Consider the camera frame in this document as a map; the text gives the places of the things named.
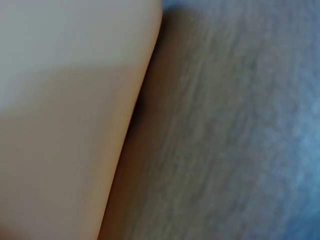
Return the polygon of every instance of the textured fabric surface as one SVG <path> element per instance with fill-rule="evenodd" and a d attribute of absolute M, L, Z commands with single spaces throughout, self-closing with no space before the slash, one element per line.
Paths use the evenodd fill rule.
<path fill-rule="evenodd" d="M 319 13 L 165 0 L 101 240 L 320 239 Z"/>

